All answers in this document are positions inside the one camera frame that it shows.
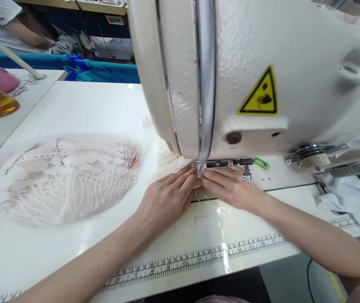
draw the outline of warning sticker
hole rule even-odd
[[[275,116],[277,113],[277,87],[274,69],[270,65],[240,106],[238,114]]]

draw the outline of white table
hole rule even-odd
[[[137,183],[117,205],[101,214],[49,229],[22,227],[0,215],[0,302],[18,295],[100,241],[138,207],[157,168],[160,139],[153,128],[142,125],[142,118],[149,115],[142,87],[128,87],[57,82],[5,142],[3,148],[38,136],[118,132],[138,137],[149,151],[141,162]],[[275,189],[312,182],[311,176],[302,177],[285,167],[282,158],[263,159],[272,168],[255,168],[254,179],[261,187]],[[260,183],[261,176],[266,179]],[[360,235],[360,227],[349,217],[316,207],[314,197],[319,192],[314,185],[271,194],[324,220],[347,224],[347,232]],[[125,270],[112,277],[93,302],[126,302],[297,253],[294,245],[262,219],[219,200],[197,202]]]
[[[31,83],[25,86],[25,91],[15,97],[15,99],[20,103],[19,110],[7,116],[0,117],[0,146],[19,126],[23,119],[31,112],[38,101],[40,101],[45,93],[51,88],[51,86],[53,86],[54,83],[58,80],[63,80],[66,76],[66,71],[64,70],[39,69],[38,72],[45,74],[46,77],[35,80],[24,69],[7,69],[7,71],[18,78],[31,78]]]

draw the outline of lace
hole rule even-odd
[[[129,138],[75,134],[39,139],[0,165],[0,212],[56,226],[116,204],[138,175],[141,148]]]

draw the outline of measuring tape strip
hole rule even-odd
[[[349,214],[328,220],[328,222],[339,228],[357,224],[357,221]],[[128,265],[112,276],[97,294],[222,263],[224,253],[227,253],[228,259],[237,259],[288,244],[291,242],[281,233],[275,232],[159,260]],[[0,295],[0,303],[8,303],[22,292],[20,290]]]

